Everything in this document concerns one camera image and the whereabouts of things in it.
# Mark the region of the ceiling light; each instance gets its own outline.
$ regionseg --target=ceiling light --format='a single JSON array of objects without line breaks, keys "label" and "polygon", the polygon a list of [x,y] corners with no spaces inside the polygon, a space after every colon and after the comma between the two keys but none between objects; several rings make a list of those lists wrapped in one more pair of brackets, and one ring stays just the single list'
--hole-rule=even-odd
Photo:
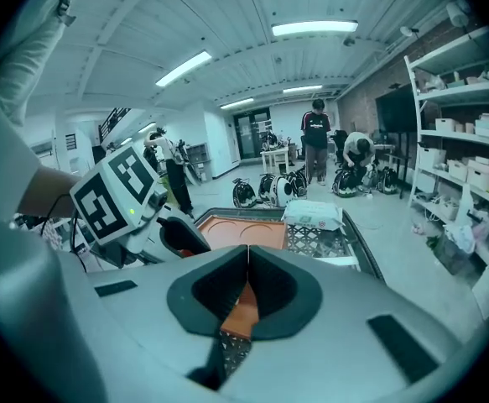
[{"label": "ceiling light", "polygon": [[229,109],[230,107],[241,106],[242,104],[253,102],[252,98],[247,98],[246,100],[241,100],[240,102],[229,103],[224,106],[220,106],[220,109]]},{"label": "ceiling light", "polygon": [[308,91],[308,90],[319,90],[322,88],[322,85],[310,85],[310,86],[299,86],[298,88],[288,88],[284,90],[284,94],[287,94],[289,92],[301,92],[301,91]]},{"label": "ceiling light", "polygon": [[196,68],[198,65],[205,63],[210,60],[212,57],[205,51],[201,52],[201,54],[196,55],[195,57],[190,58],[185,63],[181,64],[176,69],[172,70],[166,76],[164,76],[160,81],[156,83],[157,86],[166,86],[170,82],[173,82],[179,76],[182,76],[184,73],[191,71]]},{"label": "ceiling light", "polygon": [[150,123],[149,125],[146,125],[145,127],[143,127],[140,131],[138,131],[138,133],[143,133],[144,131],[149,130],[150,128],[154,127],[155,125],[157,125],[157,124],[156,123]]},{"label": "ceiling light", "polygon": [[358,23],[356,21],[306,21],[304,23],[274,25],[272,32],[274,36],[310,33],[314,31],[342,31],[344,33],[353,33],[357,28]]}]

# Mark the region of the floor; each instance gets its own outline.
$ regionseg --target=floor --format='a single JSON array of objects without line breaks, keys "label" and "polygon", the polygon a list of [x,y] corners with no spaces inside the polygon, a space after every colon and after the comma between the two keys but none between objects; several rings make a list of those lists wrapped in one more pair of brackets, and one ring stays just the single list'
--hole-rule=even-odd
[{"label": "floor", "polygon": [[[198,217],[212,207],[233,207],[232,181],[249,179],[257,192],[263,167],[238,167],[221,178],[202,186],[191,186],[194,215]],[[308,199],[335,202],[345,208],[358,226],[375,256],[390,288],[422,307],[445,324],[463,343],[482,324],[481,313],[465,280],[451,275],[426,246],[425,236],[412,232],[414,222],[423,223],[423,214],[408,208],[406,199],[377,193],[372,198],[358,196],[342,199],[331,193],[335,165],[328,164],[326,186],[312,183]],[[427,234],[438,231],[433,223],[426,225]]]}]

